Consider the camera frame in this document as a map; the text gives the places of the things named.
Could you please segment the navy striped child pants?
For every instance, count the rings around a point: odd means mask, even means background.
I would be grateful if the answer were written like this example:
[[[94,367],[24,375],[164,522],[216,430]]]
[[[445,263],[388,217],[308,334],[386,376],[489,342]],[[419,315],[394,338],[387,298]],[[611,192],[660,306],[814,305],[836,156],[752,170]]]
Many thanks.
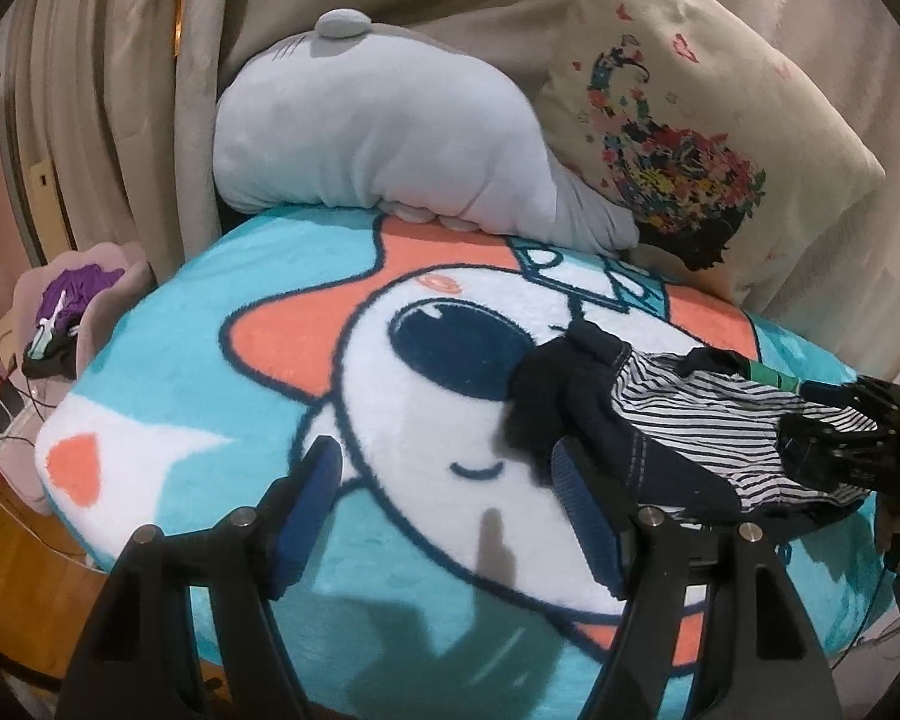
[[[803,383],[729,349],[645,353],[576,320],[515,369],[504,437],[533,462],[541,483],[551,479],[554,446],[570,437],[640,504],[689,522],[752,518],[783,539],[798,538],[848,517],[866,499],[854,486],[823,493],[784,472],[782,416],[839,427],[865,422],[803,400]]]

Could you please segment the cream floral print cushion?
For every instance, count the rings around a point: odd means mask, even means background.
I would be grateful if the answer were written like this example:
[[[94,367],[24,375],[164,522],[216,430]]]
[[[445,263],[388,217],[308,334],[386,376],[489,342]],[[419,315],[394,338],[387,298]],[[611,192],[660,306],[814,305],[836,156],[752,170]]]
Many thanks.
[[[554,154],[631,210],[641,262],[735,304],[884,181],[820,88],[717,0],[571,0],[535,106]]]

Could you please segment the turquoise star cartoon blanket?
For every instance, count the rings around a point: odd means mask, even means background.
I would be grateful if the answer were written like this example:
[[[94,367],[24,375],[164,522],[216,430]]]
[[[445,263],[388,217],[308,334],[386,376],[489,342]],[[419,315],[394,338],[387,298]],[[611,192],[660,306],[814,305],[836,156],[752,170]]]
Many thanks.
[[[616,634],[559,500],[500,440],[526,351],[574,317],[649,353],[837,358],[686,286],[374,211],[256,216],[130,310],[41,428],[37,468],[100,564],[131,533],[255,504],[315,437],[343,484],[272,612],[308,697],[356,718],[572,718]]]

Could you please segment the purple cloth on chair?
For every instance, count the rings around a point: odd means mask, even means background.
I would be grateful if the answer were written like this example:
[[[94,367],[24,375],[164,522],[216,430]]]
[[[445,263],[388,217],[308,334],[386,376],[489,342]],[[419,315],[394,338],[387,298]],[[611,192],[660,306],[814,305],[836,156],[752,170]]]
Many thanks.
[[[41,294],[35,328],[52,335],[71,332],[80,324],[91,300],[115,286],[123,275],[123,268],[103,270],[97,263],[59,273]]]

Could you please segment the grey plush seal pillow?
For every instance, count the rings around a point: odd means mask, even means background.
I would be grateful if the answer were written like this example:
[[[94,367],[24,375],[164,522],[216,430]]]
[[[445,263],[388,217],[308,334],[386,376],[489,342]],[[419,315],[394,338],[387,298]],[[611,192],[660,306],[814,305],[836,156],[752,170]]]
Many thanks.
[[[585,254],[639,241],[629,210],[560,164],[509,76],[352,8],[237,73],[215,111],[212,177],[244,215],[378,208]]]

